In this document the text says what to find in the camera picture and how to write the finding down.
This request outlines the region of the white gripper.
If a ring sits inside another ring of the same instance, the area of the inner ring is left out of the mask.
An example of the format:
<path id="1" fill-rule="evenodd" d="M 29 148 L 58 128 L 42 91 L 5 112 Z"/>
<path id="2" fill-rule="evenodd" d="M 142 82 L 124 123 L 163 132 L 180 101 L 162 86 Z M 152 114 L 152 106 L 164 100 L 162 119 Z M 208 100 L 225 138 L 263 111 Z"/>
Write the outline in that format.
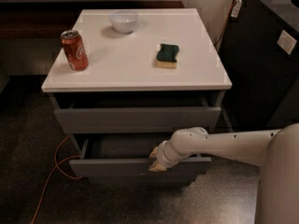
<path id="1" fill-rule="evenodd" d="M 156 158 L 150 167 L 151 172 L 165 172 L 166 168 L 172 168 L 179 163 L 181 156 L 174 150 L 170 141 L 163 141 L 149 154 L 150 159 Z"/>

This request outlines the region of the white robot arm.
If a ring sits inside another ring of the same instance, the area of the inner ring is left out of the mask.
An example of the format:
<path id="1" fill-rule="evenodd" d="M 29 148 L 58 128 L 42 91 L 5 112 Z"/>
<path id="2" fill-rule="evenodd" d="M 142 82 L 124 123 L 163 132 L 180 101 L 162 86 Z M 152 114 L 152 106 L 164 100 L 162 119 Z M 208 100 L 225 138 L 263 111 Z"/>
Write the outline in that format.
<path id="1" fill-rule="evenodd" d="M 155 147 L 149 169 L 163 172 L 195 154 L 261 168 L 255 224 L 299 224 L 299 124 L 283 129 L 210 134 L 180 129 Z"/>

